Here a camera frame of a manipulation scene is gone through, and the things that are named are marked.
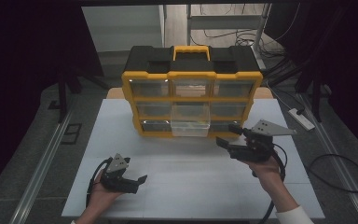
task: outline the yellow tool organizer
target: yellow tool organizer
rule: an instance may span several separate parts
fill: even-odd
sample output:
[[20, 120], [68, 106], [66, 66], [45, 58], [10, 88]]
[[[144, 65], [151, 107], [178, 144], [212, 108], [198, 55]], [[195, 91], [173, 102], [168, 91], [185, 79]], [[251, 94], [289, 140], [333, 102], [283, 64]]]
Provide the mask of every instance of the yellow tool organizer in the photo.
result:
[[134, 46], [122, 75], [140, 135], [232, 136], [263, 79], [250, 47]]

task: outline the white sleeve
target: white sleeve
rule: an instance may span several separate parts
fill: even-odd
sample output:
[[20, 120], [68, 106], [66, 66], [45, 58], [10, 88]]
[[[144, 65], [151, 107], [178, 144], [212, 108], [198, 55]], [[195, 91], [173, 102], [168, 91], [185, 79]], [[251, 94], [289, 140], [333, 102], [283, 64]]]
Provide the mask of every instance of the white sleeve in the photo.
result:
[[304, 209], [299, 206], [293, 210], [283, 213], [276, 213], [277, 218], [282, 224], [311, 224], [313, 223], [305, 213]]

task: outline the plastic drawer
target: plastic drawer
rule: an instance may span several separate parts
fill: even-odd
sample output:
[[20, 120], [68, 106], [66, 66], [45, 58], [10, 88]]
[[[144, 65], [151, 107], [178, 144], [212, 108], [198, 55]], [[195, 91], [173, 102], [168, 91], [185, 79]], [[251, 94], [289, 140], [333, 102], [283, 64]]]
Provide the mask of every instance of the plastic drawer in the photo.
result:
[[213, 84], [213, 96], [248, 97], [254, 84], [252, 80], [216, 80]]
[[212, 120], [211, 121], [211, 133], [228, 133], [228, 125], [234, 124], [234, 125], [241, 125], [241, 122], [239, 120]]
[[157, 117], [171, 115], [171, 102], [137, 102], [140, 117]]
[[175, 103], [171, 111], [173, 136], [208, 135], [210, 127], [209, 106], [206, 103]]
[[211, 116], [240, 118], [245, 107], [245, 102], [211, 102]]
[[134, 97], [168, 97], [170, 85], [168, 79], [130, 79]]
[[175, 97], [203, 97], [208, 96], [212, 81], [204, 78], [173, 79], [172, 96]]
[[171, 124], [168, 120], [140, 120], [144, 132], [170, 132]]

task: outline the white wall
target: white wall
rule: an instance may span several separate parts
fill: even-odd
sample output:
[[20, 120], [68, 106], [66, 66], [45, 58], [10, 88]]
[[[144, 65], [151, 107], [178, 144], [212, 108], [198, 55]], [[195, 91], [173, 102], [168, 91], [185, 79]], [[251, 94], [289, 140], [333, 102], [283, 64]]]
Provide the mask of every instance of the white wall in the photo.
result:
[[82, 7], [97, 52], [163, 46], [161, 6]]

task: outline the dark background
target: dark background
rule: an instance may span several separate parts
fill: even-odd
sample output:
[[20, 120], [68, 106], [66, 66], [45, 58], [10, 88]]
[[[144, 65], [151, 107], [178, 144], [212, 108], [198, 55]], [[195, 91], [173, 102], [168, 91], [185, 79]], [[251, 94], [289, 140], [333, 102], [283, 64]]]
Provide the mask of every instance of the dark background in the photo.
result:
[[[271, 10], [269, 22], [279, 23], [268, 24], [272, 37], [287, 29], [296, 10], [296, 4], [282, 7]], [[295, 61], [309, 56], [334, 9], [304, 3], [298, 23], [280, 40]], [[358, 3], [341, 20], [318, 64], [333, 92], [331, 106], [358, 138]], [[33, 121], [42, 90], [67, 67], [103, 75], [81, 7], [0, 1], [0, 173]]]
[[12, 2], [0, 1], [0, 173], [59, 70], [103, 75], [81, 7]]

